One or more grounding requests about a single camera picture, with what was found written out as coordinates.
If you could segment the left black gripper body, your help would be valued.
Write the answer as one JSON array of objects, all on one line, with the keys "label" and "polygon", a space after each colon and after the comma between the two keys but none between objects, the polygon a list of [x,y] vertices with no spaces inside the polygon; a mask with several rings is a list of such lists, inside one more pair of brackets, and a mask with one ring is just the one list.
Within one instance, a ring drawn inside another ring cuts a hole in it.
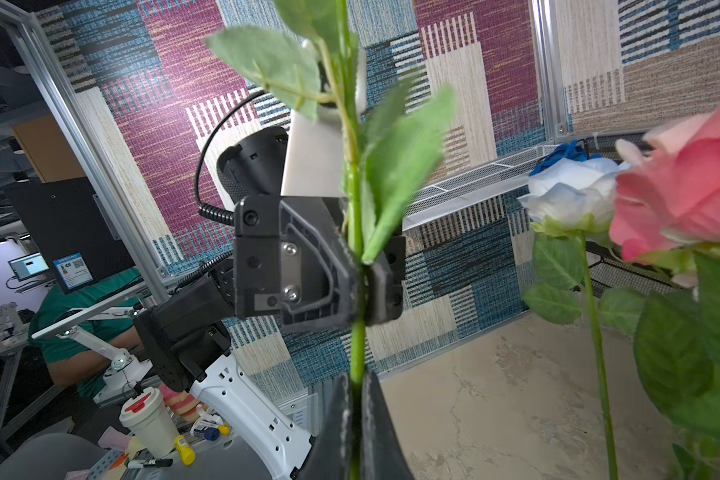
[{"label": "left black gripper body", "polygon": [[249,195],[236,205],[233,277],[238,318],[280,313],[280,200]]}]

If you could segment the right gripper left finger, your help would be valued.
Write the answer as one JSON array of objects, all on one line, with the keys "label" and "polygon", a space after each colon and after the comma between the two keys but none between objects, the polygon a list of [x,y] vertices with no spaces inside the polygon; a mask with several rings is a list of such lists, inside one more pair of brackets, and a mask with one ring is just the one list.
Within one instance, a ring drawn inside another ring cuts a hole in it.
[{"label": "right gripper left finger", "polygon": [[347,480],[353,460],[353,389],[348,373],[336,377],[319,435],[298,478]]}]

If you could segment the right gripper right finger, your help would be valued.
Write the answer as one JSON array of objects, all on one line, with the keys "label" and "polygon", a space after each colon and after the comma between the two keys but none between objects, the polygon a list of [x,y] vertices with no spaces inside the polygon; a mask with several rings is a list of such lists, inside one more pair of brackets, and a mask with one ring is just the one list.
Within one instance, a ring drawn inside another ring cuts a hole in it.
[{"label": "right gripper right finger", "polygon": [[362,385],[362,478],[413,480],[399,444],[378,376],[366,371]]}]

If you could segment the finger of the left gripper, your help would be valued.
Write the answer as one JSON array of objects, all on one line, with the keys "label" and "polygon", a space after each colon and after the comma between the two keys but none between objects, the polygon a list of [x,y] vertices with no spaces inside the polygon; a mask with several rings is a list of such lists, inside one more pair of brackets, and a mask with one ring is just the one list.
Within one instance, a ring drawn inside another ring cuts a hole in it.
[{"label": "finger of the left gripper", "polygon": [[406,239],[396,230],[370,266],[366,324],[376,326],[398,319],[403,312]]},{"label": "finger of the left gripper", "polygon": [[341,200],[283,197],[278,214],[282,328],[348,328],[358,310],[359,271],[341,234]]}]

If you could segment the small white rose stem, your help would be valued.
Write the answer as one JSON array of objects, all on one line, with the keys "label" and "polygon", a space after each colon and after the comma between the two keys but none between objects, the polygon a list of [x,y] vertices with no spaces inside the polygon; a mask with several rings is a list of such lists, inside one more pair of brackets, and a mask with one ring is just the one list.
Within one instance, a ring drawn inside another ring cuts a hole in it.
[{"label": "small white rose stem", "polygon": [[309,120],[319,105],[338,109],[342,124],[342,191],[347,204],[341,234],[359,271],[357,315],[351,332],[349,377],[353,389],[351,479],[362,478],[362,385],[370,266],[401,225],[417,190],[443,155],[455,109],[443,88],[407,113],[408,82],[391,88],[368,117],[357,104],[360,47],[343,1],[279,1],[285,30],[241,25],[206,39],[208,48],[244,78]]}]

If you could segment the blue rose stem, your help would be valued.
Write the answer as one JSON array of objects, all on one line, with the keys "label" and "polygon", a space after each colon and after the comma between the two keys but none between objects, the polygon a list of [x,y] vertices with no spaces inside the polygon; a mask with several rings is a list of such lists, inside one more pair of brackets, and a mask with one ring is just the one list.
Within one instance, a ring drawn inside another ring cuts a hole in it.
[{"label": "blue rose stem", "polygon": [[564,159],[582,163],[596,158],[601,158],[601,155],[591,153],[586,140],[575,140],[570,143],[560,144],[549,155],[535,164],[529,176],[538,175]]}]

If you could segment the large pink rose stem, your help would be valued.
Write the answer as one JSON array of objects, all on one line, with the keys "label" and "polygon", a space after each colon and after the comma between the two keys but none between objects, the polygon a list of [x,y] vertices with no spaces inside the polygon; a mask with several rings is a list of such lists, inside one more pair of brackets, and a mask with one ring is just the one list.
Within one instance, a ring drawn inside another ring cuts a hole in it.
[{"label": "large pink rose stem", "polygon": [[671,272],[675,289],[646,298],[633,331],[638,377],[674,427],[673,475],[720,471],[720,105],[619,147],[611,239],[631,263]]}]

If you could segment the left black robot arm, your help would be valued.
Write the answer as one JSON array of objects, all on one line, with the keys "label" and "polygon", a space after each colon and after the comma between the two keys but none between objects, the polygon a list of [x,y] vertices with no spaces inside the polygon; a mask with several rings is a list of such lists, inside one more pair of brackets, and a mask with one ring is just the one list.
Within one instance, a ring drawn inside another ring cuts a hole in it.
[{"label": "left black robot arm", "polygon": [[234,356],[225,319],[275,314],[291,332],[346,327],[356,313],[378,326],[403,311],[405,240],[395,232],[368,269],[340,236],[337,198],[281,194],[292,145],[269,126],[225,148],[217,170],[233,210],[203,216],[234,228],[234,247],[179,282],[135,327],[163,383],[209,406],[254,451],[273,479],[408,479],[376,374],[354,389],[334,384],[321,432],[295,425]]}]

